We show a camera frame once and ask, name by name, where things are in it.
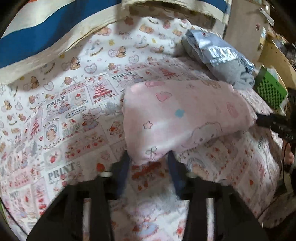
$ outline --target green perforated object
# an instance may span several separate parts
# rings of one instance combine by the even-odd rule
[[[253,88],[271,107],[277,109],[287,96],[287,91],[266,68],[261,67]]]

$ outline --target pink pillow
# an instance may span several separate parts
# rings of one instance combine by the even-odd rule
[[[254,123],[252,108],[231,85],[208,80],[135,84],[126,89],[123,114],[128,153],[137,164],[247,130]]]

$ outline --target white bed sheet with bear print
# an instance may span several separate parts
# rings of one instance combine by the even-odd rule
[[[1,197],[27,232],[64,186],[93,179],[120,159],[126,148],[121,108],[127,86],[148,80],[210,80],[205,66],[171,57],[182,52],[181,36],[192,27],[197,28],[176,18],[127,17],[0,86]],[[256,111],[270,113],[253,90],[240,94]],[[207,180],[231,180],[258,215],[276,189],[281,145],[274,133],[254,126],[176,157]],[[174,194],[165,157],[132,164],[123,197],[110,202],[115,238],[181,240],[187,208]],[[213,212],[208,214],[212,240]],[[87,215],[83,238],[89,240]]]

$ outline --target rolled blanket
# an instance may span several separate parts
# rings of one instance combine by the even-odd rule
[[[234,89],[252,88],[255,84],[252,76],[254,65],[217,35],[204,34],[189,30],[182,38],[188,55],[204,63],[217,80],[231,84]]]
[[[157,161],[253,123],[253,110],[222,81],[146,81],[128,87],[123,128],[137,164]]]

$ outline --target cartoon print fabric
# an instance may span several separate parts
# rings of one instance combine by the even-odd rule
[[[170,56],[181,39],[172,31],[186,32],[179,28],[180,19],[159,18],[158,24],[149,19],[130,17],[110,24],[42,68],[0,85],[0,195],[27,232],[63,187],[94,179],[120,159],[127,148],[121,111],[126,87],[146,82],[152,89],[161,83],[155,80],[213,78],[188,57]],[[141,31],[143,24],[153,33]],[[219,88],[216,82],[205,83],[213,90]],[[191,82],[186,85],[188,90],[193,87]],[[160,104],[174,98],[165,89],[158,93],[155,98]],[[256,111],[271,111],[253,90],[240,94]],[[235,109],[225,105],[235,117]],[[176,118],[186,116],[181,107],[173,111]],[[152,131],[156,126],[145,120],[141,127]],[[264,209],[276,188],[281,140],[256,127],[215,140],[176,157],[208,180],[228,177],[250,200],[254,212]],[[182,239],[188,203],[175,196],[166,157],[158,156],[158,148],[152,145],[145,150],[149,158],[160,158],[157,162],[131,164],[123,197],[110,202],[116,240]],[[83,236],[88,240],[89,201],[85,203]],[[209,203],[209,227],[214,222],[211,207]],[[25,240],[6,217],[20,240]],[[212,239],[209,228],[208,240]]]
[[[128,153],[138,165],[254,124],[253,109],[231,85],[202,78],[127,87],[123,114]]]

